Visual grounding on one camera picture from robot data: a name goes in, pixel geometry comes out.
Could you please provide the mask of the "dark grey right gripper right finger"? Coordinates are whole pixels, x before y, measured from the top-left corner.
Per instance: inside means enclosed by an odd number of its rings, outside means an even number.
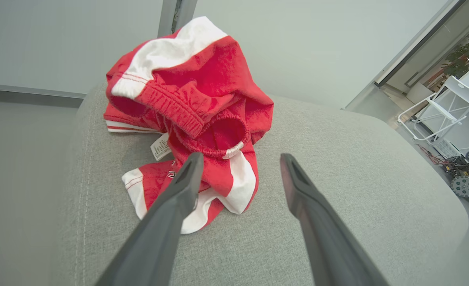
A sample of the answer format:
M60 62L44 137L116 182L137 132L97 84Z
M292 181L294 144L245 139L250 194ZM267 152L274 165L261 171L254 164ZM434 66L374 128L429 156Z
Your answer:
M280 157L288 208L300 222L317 286L387 286L375 263L295 157Z

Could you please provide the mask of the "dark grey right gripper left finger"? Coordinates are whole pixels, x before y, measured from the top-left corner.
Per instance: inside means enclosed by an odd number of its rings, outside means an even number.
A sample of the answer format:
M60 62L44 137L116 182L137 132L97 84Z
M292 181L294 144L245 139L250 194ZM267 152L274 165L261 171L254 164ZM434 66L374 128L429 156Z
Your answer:
M182 223L198 206L203 154L192 153L129 236L97 286L167 286Z

